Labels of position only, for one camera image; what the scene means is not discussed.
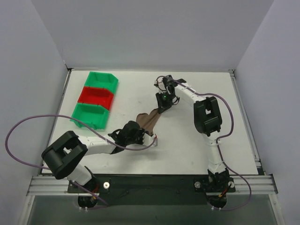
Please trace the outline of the tan sock with striped cuff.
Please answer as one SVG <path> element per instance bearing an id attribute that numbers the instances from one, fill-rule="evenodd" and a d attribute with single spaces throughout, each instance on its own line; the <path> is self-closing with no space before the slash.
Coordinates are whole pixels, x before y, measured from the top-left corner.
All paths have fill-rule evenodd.
<path id="1" fill-rule="evenodd" d="M 158 109 L 153 109 L 149 114 L 147 113 L 140 113 L 136 117 L 136 122 L 139 124 L 139 126 L 143 129 L 145 129 L 146 132 L 148 132 L 149 135 L 153 135 L 153 129 L 158 122 L 161 114 L 158 113 Z"/>

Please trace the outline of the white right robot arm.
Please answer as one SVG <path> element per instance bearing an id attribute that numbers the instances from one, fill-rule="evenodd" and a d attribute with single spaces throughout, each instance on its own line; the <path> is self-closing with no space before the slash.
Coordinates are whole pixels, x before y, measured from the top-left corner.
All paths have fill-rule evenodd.
<path id="1" fill-rule="evenodd" d="M 230 184 L 228 169 L 219 153 L 217 134 L 221 130 L 222 117 L 215 97 L 199 95 L 184 79 L 174 80 L 171 75 L 161 76 L 154 82 L 158 113 L 162 114 L 184 100 L 193 108 L 194 126 L 207 144 L 205 147 L 208 160 L 208 187 L 213 191 Z"/>

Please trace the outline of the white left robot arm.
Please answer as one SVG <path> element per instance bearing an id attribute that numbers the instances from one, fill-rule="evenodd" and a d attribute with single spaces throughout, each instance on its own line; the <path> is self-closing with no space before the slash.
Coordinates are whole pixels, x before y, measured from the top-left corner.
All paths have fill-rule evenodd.
<path id="1" fill-rule="evenodd" d="M 105 135 L 104 138 L 95 136 L 78 136 L 74 131 L 67 131 L 53 142 L 41 154 L 42 159 L 56 179 L 65 177 L 78 183 L 85 193 L 95 187 L 92 172 L 80 165 L 85 155 L 116 154 L 127 146 L 138 144 L 148 146 L 153 136 L 135 121 L 129 121 L 122 129 L 117 129 Z"/>

